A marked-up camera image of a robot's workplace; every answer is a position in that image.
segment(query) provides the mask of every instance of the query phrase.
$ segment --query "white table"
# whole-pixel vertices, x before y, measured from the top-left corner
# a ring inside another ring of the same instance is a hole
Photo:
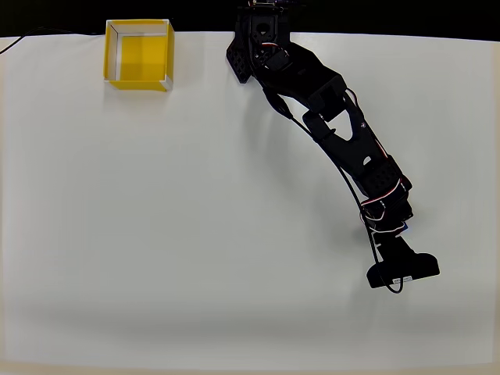
[[[255,81],[236,82],[231,38],[177,33],[169,94],[106,87],[102,37],[32,37],[0,59],[5,360],[192,370],[494,361],[494,45],[292,36],[344,76],[413,182],[404,237],[437,256],[441,275],[394,296],[367,283],[370,247],[329,159]],[[348,122],[334,123],[343,132]]]

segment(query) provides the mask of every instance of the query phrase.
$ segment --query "robotic arm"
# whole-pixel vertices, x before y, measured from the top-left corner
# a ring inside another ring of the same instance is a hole
[[[342,76],[324,66],[311,51],[290,42],[288,6],[292,3],[254,0],[239,8],[227,59],[240,83],[253,76],[271,106],[308,133],[338,168],[368,232],[375,258],[367,274],[370,286],[385,286],[399,293],[403,281],[439,274],[436,258],[416,254],[400,236],[407,228],[406,220],[413,216],[408,203],[412,184],[375,136]],[[293,117],[280,95],[308,109],[302,117],[305,126]],[[348,141],[327,125],[343,111],[351,120],[352,138]],[[367,200],[358,199],[345,172]],[[377,250],[383,261],[379,261]],[[393,289],[392,284],[400,284],[399,289]]]

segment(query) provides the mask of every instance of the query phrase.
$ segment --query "black cable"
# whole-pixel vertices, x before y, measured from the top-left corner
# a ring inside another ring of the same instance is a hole
[[[17,43],[19,43],[25,37],[30,36],[30,35],[32,35],[33,33],[37,32],[39,30],[57,31],[59,34],[78,34],[78,35],[88,35],[88,36],[95,36],[95,35],[103,35],[104,34],[104,33],[89,33],[89,34],[86,34],[86,33],[76,33],[74,31],[63,30],[63,29],[55,29],[53,27],[45,27],[45,26],[35,27],[34,29],[31,29],[28,32],[26,32],[25,34],[21,35],[13,43],[11,43],[10,45],[8,45],[4,49],[2,49],[0,51],[0,55],[2,53],[4,53],[4,52],[7,52],[8,50],[10,50],[14,45],[16,45]]]
[[[325,150],[323,148],[323,146],[314,138],[313,134],[307,130],[307,128],[302,125],[299,121],[297,121],[297,119],[295,119],[294,117],[292,117],[290,120],[292,120],[294,123],[296,123],[303,131],[305,131],[322,149],[323,151],[325,151],[325,153],[328,155],[328,152],[327,150]],[[373,241],[373,236],[372,236],[372,233],[370,232],[370,226],[368,225],[368,219],[366,218],[366,215],[363,211],[363,207],[361,206],[361,202],[358,198],[358,195],[356,194],[355,190],[354,190],[354,187],[352,186],[351,184],[351,181],[349,181],[347,175],[345,174],[344,170],[334,161],[332,160],[333,164],[337,167],[338,171],[340,172],[342,178],[344,178],[344,181],[345,183],[347,184],[349,190],[351,191],[351,194],[352,194],[352,197],[354,198],[354,200],[356,201],[356,205],[358,205],[358,209],[359,209],[359,212],[361,213],[361,217],[363,219],[363,223],[365,224],[365,228],[366,228],[366,232],[368,233],[368,239],[370,240],[370,246],[372,248],[372,253],[373,253],[373,259],[375,260],[375,264],[377,266],[377,271],[378,271],[378,274],[380,276],[380,279],[382,280],[382,282],[384,283],[384,286],[389,290],[391,291],[392,293],[398,295],[399,293],[401,293],[403,291],[403,277],[400,277],[399,278],[399,289],[398,290],[395,290],[391,287],[391,285],[387,285],[385,284],[385,281],[384,281],[384,278],[382,277],[381,273],[380,273],[380,269],[379,269],[379,265],[380,265],[380,261],[378,260],[378,256],[377,256],[377,249],[375,248],[375,242]]]

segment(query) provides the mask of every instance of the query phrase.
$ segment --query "open box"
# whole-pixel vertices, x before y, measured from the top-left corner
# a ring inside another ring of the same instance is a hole
[[[169,20],[106,21],[105,82],[120,90],[172,90],[174,42]]]

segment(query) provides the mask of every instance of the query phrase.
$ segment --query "black background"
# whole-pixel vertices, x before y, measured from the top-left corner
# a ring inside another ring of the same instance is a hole
[[[2,0],[0,36],[15,36],[39,27],[56,27],[81,33],[103,33],[105,21],[134,18],[168,18],[176,31],[233,31],[237,0],[190,2],[186,0],[48,1]],[[339,2],[305,0],[291,11],[293,31],[394,34],[500,41],[498,16],[480,4],[467,7],[445,2]]]

